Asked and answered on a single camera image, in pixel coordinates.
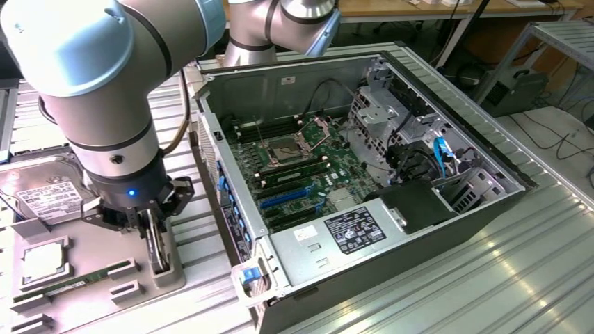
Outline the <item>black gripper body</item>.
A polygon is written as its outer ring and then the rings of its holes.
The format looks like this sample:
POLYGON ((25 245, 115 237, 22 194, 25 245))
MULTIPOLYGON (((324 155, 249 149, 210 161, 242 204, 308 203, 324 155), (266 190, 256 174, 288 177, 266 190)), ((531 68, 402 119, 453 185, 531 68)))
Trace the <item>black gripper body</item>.
POLYGON ((122 177, 102 177, 87 173, 98 197, 111 207, 138 207, 154 200, 168 187, 161 168, 140 170, 122 177))

